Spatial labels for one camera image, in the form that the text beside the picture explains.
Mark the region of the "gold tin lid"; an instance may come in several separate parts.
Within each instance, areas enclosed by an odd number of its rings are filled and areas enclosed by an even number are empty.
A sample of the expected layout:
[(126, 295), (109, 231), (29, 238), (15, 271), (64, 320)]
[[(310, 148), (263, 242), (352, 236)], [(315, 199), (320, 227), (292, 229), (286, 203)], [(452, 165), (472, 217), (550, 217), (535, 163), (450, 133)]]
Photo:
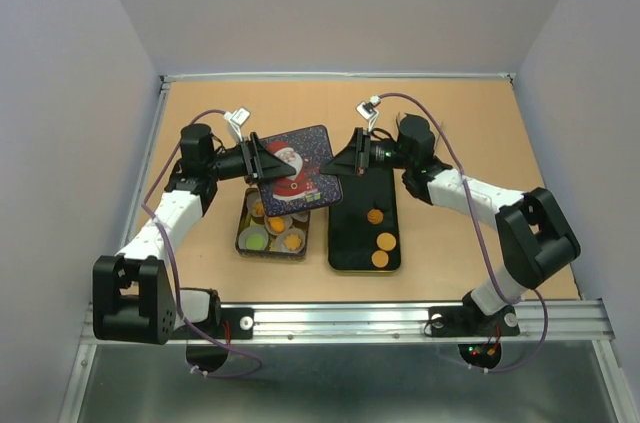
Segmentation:
[(340, 180), (320, 172), (333, 159), (328, 130), (314, 125), (263, 138), (261, 143), (295, 173), (258, 185), (267, 216), (311, 211), (339, 203)]

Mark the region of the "orange flower cookie bottom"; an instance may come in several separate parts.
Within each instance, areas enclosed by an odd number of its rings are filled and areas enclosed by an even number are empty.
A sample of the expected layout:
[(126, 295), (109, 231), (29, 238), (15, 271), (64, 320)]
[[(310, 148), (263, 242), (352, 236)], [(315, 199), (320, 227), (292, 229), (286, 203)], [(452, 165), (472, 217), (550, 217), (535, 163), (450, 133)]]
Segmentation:
[(283, 240), (284, 247), (290, 252), (298, 252), (302, 244), (302, 238), (296, 233), (288, 234)]

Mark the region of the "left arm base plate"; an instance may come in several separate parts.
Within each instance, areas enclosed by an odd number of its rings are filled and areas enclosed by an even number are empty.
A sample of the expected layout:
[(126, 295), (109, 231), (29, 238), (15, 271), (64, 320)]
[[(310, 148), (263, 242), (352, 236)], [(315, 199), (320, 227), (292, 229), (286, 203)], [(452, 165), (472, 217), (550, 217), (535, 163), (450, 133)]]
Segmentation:
[(210, 316), (195, 326), (220, 341), (248, 341), (253, 338), (254, 314), (250, 307), (223, 307), (219, 317)]

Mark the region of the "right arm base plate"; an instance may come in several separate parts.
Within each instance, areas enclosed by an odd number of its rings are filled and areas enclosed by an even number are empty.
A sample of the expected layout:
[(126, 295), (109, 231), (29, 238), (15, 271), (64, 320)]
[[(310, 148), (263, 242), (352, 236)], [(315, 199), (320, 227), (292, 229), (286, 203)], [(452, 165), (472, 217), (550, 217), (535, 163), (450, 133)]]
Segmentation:
[(491, 316), (466, 306), (435, 306), (428, 309), (423, 332), (434, 338), (515, 337), (520, 328), (511, 306)]

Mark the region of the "orange fish cookie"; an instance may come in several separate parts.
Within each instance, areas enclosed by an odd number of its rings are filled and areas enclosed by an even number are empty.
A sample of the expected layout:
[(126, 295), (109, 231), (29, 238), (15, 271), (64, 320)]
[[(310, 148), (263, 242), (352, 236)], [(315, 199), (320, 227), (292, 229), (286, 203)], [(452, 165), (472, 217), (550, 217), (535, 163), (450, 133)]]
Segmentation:
[(267, 217), (265, 225), (267, 231), (273, 235), (282, 234), (288, 228), (287, 220), (284, 217)]

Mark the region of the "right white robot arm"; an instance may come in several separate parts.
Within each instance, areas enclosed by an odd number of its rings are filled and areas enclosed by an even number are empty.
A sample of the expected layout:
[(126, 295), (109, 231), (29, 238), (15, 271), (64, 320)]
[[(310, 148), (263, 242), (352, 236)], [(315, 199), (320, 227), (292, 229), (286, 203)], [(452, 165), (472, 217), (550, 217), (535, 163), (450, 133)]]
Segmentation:
[(488, 279), (467, 293), (460, 306), (437, 309), (431, 318), (434, 332), (484, 332), (505, 307), (580, 256), (580, 244), (549, 190), (508, 190), (463, 175), (436, 156), (437, 138), (421, 116), (406, 114), (397, 128), (395, 139), (380, 141), (356, 129), (347, 146), (321, 171), (363, 176), (372, 168), (400, 169), (412, 197), (466, 214), (473, 225), (485, 224), (497, 232), (502, 266), (491, 269)]

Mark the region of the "green round cookie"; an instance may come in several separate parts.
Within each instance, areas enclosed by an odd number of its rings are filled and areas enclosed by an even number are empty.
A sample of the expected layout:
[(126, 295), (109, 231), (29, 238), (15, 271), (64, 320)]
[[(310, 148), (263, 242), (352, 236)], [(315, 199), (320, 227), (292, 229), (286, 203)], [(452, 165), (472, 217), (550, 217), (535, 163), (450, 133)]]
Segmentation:
[(261, 234), (251, 234), (245, 242), (246, 248), (252, 251), (262, 251), (265, 246), (265, 239)]

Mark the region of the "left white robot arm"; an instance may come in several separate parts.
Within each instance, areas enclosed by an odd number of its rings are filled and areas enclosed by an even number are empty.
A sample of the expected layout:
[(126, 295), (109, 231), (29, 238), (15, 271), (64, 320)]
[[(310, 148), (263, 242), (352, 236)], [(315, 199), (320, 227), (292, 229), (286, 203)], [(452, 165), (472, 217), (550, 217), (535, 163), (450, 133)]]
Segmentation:
[(270, 182), (294, 168), (270, 153), (252, 134), (228, 150), (214, 146), (209, 126), (181, 131), (180, 157), (156, 209), (113, 256), (101, 256), (92, 270), (93, 332), (100, 340), (162, 345), (181, 327), (215, 335), (223, 314), (213, 290), (184, 289), (175, 252), (209, 210), (223, 180)]

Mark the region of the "metal tongs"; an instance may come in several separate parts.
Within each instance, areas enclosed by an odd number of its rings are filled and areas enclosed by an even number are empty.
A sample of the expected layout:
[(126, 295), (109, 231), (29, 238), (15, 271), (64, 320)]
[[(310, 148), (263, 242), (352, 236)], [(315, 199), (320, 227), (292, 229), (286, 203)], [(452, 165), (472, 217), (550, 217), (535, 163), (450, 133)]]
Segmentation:
[(436, 132), (437, 135), (436, 135), (436, 140), (435, 140), (435, 144), (434, 144), (434, 153), (436, 153), (436, 154), (438, 153), (438, 151), (440, 149), (440, 146), (441, 146), (441, 143), (442, 143), (442, 131), (445, 128), (444, 120), (439, 122), (439, 127), (440, 127), (440, 129)]

